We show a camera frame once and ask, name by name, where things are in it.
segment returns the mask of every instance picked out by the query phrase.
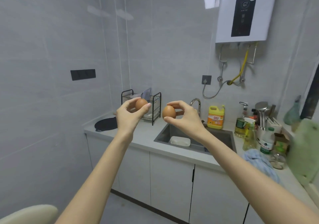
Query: yellow gas hose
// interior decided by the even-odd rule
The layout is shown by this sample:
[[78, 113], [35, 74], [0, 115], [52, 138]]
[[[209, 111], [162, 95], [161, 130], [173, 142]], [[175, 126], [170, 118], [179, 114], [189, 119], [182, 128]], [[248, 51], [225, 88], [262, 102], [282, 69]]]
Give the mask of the yellow gas hose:
[[246, 62], [247, 62], [248, 52], [249, 52], [249, 47], [248, 47], [248, 49], [247, 49], [247, 51], [246, 51], [244, 63], [243, 63], [242, 66], [241, 66], [241, 70], [240, 70], [239, 74], [238, 74], [234, 79], [232, 79], [231, 81], [227, 82], [227, 85], [232, 85], [232, 84], [234, 83], [234, 81], [235, 81], [239, 76], [241, 76], [242, 72], [244, 71]]

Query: left hand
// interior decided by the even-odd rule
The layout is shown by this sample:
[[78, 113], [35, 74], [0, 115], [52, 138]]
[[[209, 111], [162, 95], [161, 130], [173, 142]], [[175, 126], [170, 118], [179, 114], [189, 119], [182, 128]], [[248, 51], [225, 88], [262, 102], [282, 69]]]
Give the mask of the left hand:
[[131, 112], [135, 107], [135, 103], [141, 97], [136, 97], [128, 100], [121, 105], [121, 107], [116, 111], [116, 121], [118, 132], [117, 135], [124, 137], [126, 143], [130, 143], [133, 140], [133, 132], [138, 125], [140, 118], [148, 113], [151, 108], [151, 103], [144, 105], [140, 110], [136, 112]]

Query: green cutting board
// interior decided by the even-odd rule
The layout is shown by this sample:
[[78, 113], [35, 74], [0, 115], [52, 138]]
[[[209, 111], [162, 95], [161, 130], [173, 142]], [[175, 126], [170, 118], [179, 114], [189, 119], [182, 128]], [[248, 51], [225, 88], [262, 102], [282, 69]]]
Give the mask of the green cutting board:
[[307, 185], [319, 170], [319, 125], [303, 119], [295, 133], [287, 164], [303, 185]]

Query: chrome faucet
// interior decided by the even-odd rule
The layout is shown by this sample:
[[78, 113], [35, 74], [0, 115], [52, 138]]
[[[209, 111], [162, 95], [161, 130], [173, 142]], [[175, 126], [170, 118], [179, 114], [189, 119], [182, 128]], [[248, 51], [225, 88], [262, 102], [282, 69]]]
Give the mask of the chrome faucet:
[[193, 100], [190, 102], [190, 105], [191, 105], [191, 106], [193, 105], [194, 101], [198, 101], [198, 115], [199, 115], [199, 117], [200, 117], [200, 99], [198, 99], [198, 98], [193, 99]]

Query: forearm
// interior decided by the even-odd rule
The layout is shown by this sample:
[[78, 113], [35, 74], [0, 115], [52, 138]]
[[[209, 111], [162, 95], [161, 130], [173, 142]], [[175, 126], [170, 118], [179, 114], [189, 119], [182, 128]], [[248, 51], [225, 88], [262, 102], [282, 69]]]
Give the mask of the forearm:
[[305, 204], [208, 131], [205, 130], [198, 140], [214, 156], [265, 223], [319, 223], [319, 217]]
[[128, 148], [117, 134], [80, 190], [57, 220], [57, 224], [98, 224], [115, 176]]

